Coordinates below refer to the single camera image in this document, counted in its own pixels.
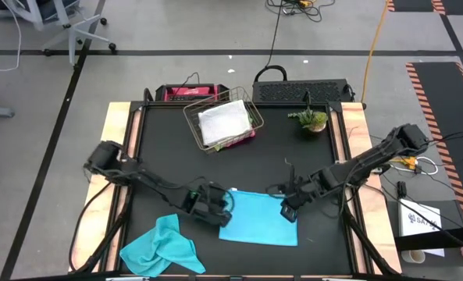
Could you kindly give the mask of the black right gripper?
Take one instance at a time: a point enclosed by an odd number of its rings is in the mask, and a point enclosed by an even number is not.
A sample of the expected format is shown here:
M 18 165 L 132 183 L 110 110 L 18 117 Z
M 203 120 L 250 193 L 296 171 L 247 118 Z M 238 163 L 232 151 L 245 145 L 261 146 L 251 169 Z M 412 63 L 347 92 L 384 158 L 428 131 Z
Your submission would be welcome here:
M 316 182 L 306 181 L 294 181 L 288 183 L 283 188 L 283 205 L 280 214 L 287 219 L 289 222 L 297 221 L 297 211 L 300 207 L 306 203 L 312 203 L 316 197 L 316 191 L 319 185 Z

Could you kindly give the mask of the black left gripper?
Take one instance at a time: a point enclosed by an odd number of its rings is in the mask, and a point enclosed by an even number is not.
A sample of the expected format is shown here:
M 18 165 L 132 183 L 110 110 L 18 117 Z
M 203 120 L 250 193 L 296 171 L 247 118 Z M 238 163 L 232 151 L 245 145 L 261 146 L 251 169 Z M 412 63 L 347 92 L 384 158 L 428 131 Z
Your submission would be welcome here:
M 220 227 L 226 227 L 232 219 L 234 197 L 229 190 L 217 183 L 203 183 L 198 187 L 198 199 L 194 216 L 198 219 L 216 219 Z

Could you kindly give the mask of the blue microfiber towel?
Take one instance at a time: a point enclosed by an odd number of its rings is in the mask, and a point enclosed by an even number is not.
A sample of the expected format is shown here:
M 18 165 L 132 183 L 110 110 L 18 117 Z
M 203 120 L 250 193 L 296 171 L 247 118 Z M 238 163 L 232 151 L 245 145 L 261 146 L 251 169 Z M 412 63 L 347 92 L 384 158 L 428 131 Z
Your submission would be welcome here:
M 180 233 L 178 215 L 166 215 L 155 226 L 119 252 L 127 268 L 144 277 L 157 277 L 172 263 L 192 272 L 205 273 L 197 256 L 195 244 Z
M 219 230 L 219 239 L 250 244 L 296 247 L 297 223 L 281 214 L 281 195 L 231 190 L 223 197 L 231 219 Z

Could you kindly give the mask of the pink microfiber towel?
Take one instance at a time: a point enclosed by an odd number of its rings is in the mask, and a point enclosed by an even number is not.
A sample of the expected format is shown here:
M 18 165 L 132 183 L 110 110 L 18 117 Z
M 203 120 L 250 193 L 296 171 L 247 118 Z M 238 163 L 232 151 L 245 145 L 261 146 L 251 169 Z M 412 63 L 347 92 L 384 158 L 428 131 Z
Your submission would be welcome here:
M 230 140 L 226 140 L 225 143 L 224 143 L 224 147 L 225 148 L 228 148 L 230 146 L 233 146 L 235 144 L 238 144 L 240 143 L 241 141 L 244 141 L 250 137 L 254 137 L 255 136 L 255 131 L 254 130 L 250 130 L 248 131 L 247 133 L 243 133 L 239 136 L 236 136 L 236 137 L 232 137 Z

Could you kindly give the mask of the grey microfiber towel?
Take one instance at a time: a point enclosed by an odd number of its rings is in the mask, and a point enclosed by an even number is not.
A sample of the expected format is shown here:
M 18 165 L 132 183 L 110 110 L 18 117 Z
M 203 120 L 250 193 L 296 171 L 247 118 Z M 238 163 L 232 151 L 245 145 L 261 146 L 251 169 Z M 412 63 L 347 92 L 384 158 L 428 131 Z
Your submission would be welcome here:
M 244 101 L 227 102 L 198 113 L 204 146 L 213 146 L 251 130 Z

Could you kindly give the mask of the potted succulent plant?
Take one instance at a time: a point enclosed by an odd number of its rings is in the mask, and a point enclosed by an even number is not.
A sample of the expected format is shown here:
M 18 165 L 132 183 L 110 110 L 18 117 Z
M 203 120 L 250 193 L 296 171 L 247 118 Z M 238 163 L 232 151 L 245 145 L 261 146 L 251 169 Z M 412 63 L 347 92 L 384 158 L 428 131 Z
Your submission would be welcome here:
M 292 112 L 288 118 L 297 119 L 303 129 L 312 133 L 320 133 L 326 128 L 328 115 L 324 112 L 313 111 L 309 108 L 302 112 Z

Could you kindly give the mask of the wooden table side board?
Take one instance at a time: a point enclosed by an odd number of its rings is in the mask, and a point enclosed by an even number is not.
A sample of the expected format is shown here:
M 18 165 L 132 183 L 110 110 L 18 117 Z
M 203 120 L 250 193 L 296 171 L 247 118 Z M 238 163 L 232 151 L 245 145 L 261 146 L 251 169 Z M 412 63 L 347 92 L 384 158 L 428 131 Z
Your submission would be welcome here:
M 112 102 L 105 117 L 101 139 L 115 141 L 125 146 L 132 156 L 136 151 L 141 112 L 132 109 L 129 102 Z M 128 187 L 117 187 L 104 176 L 85 173 L 89 180 L 86 202 L 80 212 L 69 250 L 70 270 L 78 270 L 87 264 L 114 222 L 126 210 Z
M 343 102 L 331 112 L 337 160 L 344 162 L 372 147 L 361 103 Z M 401 263 L 379 176 L 372 174 L 363 187 L 347 190 L 348 207 L 387 264 L 401 273 Z

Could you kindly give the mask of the black perforated computer case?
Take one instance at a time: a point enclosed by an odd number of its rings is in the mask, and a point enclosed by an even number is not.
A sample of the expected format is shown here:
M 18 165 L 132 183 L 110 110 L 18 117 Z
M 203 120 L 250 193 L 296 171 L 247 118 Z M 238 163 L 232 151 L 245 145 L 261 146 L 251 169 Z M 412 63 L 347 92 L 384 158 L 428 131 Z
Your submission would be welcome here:
M 278 70 L 282 79 L 260 81 L 259 77 L 268 70 Z M 312 102 L 353 102 L 355 93 L 345 79 L 335 80 L 288 80 L 287 71 L 282 66 L 266 66 L 255 76 L 253 85 L 254 102 L 298 102 L 310 97 Z

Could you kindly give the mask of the white box on floor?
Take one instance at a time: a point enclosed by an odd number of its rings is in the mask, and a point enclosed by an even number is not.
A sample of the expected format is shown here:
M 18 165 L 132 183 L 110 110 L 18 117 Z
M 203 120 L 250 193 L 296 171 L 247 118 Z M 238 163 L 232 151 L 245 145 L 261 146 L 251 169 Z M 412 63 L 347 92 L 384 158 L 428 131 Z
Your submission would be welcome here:
M 440 210 L 429 205 L 400 199 L 398 204 L 398 230 L 400 236 L 438 232 L 441 227 Z

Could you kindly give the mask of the yellow connector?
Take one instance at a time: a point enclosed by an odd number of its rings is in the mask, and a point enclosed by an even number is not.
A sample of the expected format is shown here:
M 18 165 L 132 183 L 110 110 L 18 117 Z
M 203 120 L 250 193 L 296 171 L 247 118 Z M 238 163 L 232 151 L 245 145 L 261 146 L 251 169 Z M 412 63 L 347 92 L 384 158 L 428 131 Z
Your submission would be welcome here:
M 415 170 L 418 164 L 416 157 L 393 158 L 390 162 L 402 164 L 407 170 Z

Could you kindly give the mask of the red and black toolbox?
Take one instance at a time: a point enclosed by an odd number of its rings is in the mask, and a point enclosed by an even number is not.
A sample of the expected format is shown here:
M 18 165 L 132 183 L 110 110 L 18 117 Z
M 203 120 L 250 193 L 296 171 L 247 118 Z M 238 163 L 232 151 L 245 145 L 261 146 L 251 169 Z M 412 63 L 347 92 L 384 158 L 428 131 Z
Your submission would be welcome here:
M 166 84 L 155 92 L 156 101 L 197 101 L 211 98 L 216 100 L 218 94 L 228 91 L 222 84 Z

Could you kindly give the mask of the hazard-striped black floor mat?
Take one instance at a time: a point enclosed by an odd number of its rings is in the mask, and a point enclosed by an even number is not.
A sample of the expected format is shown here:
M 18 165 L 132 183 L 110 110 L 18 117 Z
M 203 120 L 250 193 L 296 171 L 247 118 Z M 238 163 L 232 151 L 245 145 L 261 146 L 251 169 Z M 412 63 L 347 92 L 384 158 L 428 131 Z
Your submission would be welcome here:
M 463 16 L 463 0 L 389 0 L 391 12 L 437 12 L 448 16 Z
M 463 214 L 463 67 L 458 62 L 408 62 L 405 67 Z

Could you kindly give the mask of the white office chair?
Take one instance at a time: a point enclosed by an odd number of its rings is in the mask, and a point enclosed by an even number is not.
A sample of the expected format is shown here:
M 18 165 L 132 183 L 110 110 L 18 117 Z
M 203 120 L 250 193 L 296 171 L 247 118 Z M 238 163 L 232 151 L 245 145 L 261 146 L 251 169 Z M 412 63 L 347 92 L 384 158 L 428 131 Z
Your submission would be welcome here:
M 116 53 L 116 44 L 106 37 L 101 37 L 87 31 L 93 23 L 100 23 L 105 26 L 108 20 L 100 13 L 86 17 L 83 13 L 81 0 L 0 0 L 5 6 L 0 9 L 0 20 L 15 20 L 18 30 L 18 52 L 21 50 L 22 34 L 18 19 L 32 23 L 34 28 L 43 31 L 46 26 L 55 24 L 60 26 L 62 31 L 47 41 L 42 46 L 42 52 L 46 56 L 52 54 L 51 47 L 66 41 L 68 43 L 69 63 L 77 68 L 75 53 L 78 44 L 83 44 L 85 39 L 103 41 L 108 44 L 111 53 Z

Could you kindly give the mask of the black table frame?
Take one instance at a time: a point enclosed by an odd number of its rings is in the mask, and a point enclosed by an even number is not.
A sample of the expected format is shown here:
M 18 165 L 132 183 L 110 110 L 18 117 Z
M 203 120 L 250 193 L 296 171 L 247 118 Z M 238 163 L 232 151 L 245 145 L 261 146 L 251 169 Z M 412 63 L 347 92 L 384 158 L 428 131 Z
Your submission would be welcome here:
M 260 105 L 258 110 L 265 123 L 254 137 L 208 154 L 197 146 L 182 105 L 153 102 L 144 110 L 138 157 L 148 170 L 172 183 L 203 176 L 225 188 L 257 193 L 288 181 L 290 168 L 285 158 L 299 176 L 335 162 L 332 132 L 304 131 L 287 117 L 296 111 L 294 105 Z M 220 240 L 217 226 L 186 215 L 180 216 L 180 230 L 194 242 L 209 275 L 346 275 L 356 267 L 334 197 L 300 208 L 296 247 Z

